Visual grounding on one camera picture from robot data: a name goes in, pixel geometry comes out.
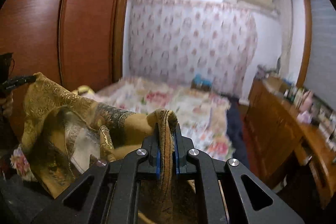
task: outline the wooden wardrobe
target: wooden wardrobe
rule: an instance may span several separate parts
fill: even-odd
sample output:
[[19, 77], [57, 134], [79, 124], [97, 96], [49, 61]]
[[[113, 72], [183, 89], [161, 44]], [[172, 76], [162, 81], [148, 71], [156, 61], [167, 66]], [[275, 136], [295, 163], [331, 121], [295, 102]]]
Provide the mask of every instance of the wooden wardrobe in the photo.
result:
[[[122, 76], [127, 0], [6, 0], [0, 10], [0, 54], [13, 52], [11, 74], [42, 72], [68, 90], [100, 90]], [[23, 133], [23, 98], [13, 92], [11, 125]]]

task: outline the brown fabric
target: brown fabric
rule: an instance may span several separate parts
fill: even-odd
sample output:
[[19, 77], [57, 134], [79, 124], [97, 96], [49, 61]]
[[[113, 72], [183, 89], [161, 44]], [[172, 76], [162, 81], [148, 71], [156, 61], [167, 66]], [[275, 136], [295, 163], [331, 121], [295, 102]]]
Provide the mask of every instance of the brown fabric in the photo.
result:
[[75, 95], [41, 73], [36, 77], [24, 102], [22, 150], [35, 177], [53, 197], [81, 173], [81, 163], [73, 159], [76, 140], [84, 136], [97, 142], [98, 155], [79, 151], [86, 153], [88, 168], [98, 156], [114, 161], [140, 148], [158, 123], [161, 176], [158, 181], [142, 181], [139, 210], [155, 223], [196, 223], [194, 190], [173, 175], [172, 132], [177, 118], [172, 111], [160, 109], [149, 115], [125, 111]]

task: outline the floral wall covering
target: floral wall covering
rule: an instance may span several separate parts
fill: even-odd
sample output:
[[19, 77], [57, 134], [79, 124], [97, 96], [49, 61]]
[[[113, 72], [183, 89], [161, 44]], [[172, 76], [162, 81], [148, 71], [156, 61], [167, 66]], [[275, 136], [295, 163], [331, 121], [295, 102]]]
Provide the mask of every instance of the floral wall covering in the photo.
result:
[[253, 15], [230, 3], [132, 0], [130, 72], [171, 84], [195, 74], [213, 88], [241, 96], [246, 68], [257, 47]]

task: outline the gold garment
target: gold garment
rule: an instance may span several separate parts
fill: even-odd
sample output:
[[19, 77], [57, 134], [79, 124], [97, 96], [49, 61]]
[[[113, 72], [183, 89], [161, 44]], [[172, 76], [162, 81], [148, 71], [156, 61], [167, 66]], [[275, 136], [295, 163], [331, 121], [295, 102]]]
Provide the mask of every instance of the gold garment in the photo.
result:
[[[96, 159], [114, 161], [140, 148], [158, 123], [161, 177], [157, 182], [142, 182], [139, 209], [157, 223], [195, 223], [194, 202], [184, 208], [189, 204], [186, 199], [194, 195], [192, 188], [182, 183], [186, 194], [174, 190], [171, 133], [177, 118], [172, 111], [145, 115], [118, 109], [73, 94], [41, 73], [35, 75], [24, 100], [21, 145], [31, 171], [54, 198]], [[175, 202], [181, 206], [173, 207]], [[181, 208], [186, 209], [182, 213], [186, 217], [180, 216]]]

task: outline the human hand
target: human hand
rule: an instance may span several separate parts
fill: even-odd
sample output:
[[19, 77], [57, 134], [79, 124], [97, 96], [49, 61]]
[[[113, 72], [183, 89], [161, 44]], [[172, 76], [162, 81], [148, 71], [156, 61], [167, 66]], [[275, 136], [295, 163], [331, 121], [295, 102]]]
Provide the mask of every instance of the human hand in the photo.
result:
[[0, 98], [0, 106], [2, 107], [2, 115], [9, 118], [13, 112], [13, 92], [6, 98]]

